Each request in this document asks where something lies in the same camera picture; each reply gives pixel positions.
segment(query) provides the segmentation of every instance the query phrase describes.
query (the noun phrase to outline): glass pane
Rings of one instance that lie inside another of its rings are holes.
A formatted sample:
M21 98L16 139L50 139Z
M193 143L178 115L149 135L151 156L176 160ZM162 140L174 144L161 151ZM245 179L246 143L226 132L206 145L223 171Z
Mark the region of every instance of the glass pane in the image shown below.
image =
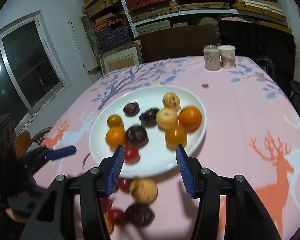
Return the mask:
M27 112L28 109L9 78L0 53L0 116L13 113L16 124L18 124Z
M59 83L40 41L35 22L2 38L11 70L31 106Z

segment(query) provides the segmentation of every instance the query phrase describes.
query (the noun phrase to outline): wooden chair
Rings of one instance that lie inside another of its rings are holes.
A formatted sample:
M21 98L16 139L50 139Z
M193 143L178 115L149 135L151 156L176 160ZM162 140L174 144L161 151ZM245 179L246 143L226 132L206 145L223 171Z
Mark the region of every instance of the wooden chair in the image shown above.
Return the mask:
M17 156L22 156L27 152L30 146L33 143L37 143L39 146L43 141L44 134L50 132L52 127L48 127L37 133L33 138L28 131L23 131L18 135L18 137L14 140L14 147Z

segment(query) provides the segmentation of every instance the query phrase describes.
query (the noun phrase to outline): person's hand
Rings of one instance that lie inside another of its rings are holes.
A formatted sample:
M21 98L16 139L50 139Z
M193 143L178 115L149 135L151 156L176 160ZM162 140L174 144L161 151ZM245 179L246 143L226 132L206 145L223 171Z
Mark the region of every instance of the person's hand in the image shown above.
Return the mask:
M7 215L15 222L26 224L28 222L28 218L22 218L18 216L11 208L6 208Z

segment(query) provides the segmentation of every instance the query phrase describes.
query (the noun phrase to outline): table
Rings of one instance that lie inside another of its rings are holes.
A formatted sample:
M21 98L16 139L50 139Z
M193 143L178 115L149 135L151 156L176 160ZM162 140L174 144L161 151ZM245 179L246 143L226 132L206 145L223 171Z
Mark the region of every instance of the table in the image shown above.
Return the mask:
M75 145L78 152L47 163L36 173L37 183L48 187L58 174L78 176L98 166L88 146L98 114L131 90L168 84L192 91L205 105L207 133L194 156L220 176L244 175L282 239L290 239L300 226L300 118L277 84L246 57L236 57L236 68L231 70L208 71L203 57L184 57L108 73L73 103L43 142L54 148ZM199 201L185 192L178 169L154 179L159 192L151 205L154 222L142 230L132 225L115 227L111 239L190 239ZM132 196L120 190L111 198L113 207L123 210L133 203ZM79 220L78 198L75 201ZM218 239L224 229L225 198L221 197ZM82 239L82 232L77 231Z

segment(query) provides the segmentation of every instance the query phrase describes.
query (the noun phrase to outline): paper cup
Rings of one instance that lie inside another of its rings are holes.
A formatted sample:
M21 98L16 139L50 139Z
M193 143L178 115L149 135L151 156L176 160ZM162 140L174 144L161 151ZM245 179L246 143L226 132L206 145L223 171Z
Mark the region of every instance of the paper cup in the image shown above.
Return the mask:
M235 46L222 45L218 46L218 49L220 50L222 66L224 68L234 68Z

